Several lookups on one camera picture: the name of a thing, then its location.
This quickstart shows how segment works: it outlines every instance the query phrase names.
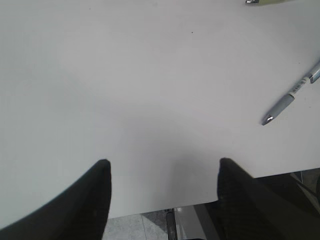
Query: pen tip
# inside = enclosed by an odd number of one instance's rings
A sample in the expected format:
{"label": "pen tip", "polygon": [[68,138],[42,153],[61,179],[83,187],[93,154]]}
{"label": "pen tip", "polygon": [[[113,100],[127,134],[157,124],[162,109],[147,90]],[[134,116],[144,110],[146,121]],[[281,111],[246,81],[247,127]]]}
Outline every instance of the pen tip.
{"label": "pen tip", "polygon": [[262,126],[270,123],[273,119],[275,119],[275,118],[273,116],[271,116],[271,115],[266,116],[265,119],[262,122]]}

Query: gray floor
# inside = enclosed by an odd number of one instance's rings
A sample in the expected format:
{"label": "gray floor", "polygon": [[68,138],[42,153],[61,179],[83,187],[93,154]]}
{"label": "gray floor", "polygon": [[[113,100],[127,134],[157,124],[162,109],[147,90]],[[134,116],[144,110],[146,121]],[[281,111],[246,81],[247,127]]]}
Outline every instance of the gray floor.
{"label": "gray floor", "polygon": [[109,219],[103,240],[168,240],[165,210]]}

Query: table surface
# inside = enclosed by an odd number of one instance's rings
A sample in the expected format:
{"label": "table surface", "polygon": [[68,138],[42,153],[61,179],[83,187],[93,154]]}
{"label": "table surface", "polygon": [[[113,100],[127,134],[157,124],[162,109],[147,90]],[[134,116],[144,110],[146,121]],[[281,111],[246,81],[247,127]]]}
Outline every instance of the table surface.
{"label": "table surface", "polygon": [[110,217],[215,201],[219,159],[320,167],[320,1],[0,0],[0,228],[97,160]]}

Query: silver pen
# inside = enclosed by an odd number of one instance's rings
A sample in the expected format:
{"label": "silver pen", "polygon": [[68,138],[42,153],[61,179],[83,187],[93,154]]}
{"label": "silver pen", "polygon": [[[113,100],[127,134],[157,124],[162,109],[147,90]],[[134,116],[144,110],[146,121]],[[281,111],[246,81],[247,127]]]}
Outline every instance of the silver pen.
{"label": "silver pen", "polygon": [[314,83],[320,77],[320,62],[312,68],[312,70],[300,80],[290,92],[284,95],[266,114],[265,118],[262,121],[262,125],[270,123],[275,119],[286,107],[290,105],[295,100],[295,95],[298,90],[305,85],[307,81]]}
{"label": "silver pen", "polygon": [[249,5],[267,5],[267,4],[280,4],[292,0],[246,0],[245,3]]}

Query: floor tile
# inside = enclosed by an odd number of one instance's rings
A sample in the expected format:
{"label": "floor tile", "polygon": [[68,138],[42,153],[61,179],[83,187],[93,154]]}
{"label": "floor tile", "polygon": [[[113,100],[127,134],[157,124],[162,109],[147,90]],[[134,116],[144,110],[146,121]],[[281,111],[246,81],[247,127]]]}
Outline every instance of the floor tile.
{"label": "floor tile", "polygon": [[159,228],[161,228],[165,233],[167,233],[168,232],[167,219],[166,219],[167,213],[168,213],[167,210],[160,210],[160,211],[143,213],[142,216],[149,219],[152,223],[154,223]]}
{"label": "floor tile", "polygon": [[146,240],[168,240],[168,234],[160,226],[142,216]]}
{"label": "floor tile", "polygon": [[140,214],[109,219],[103,240],[146,240]]}

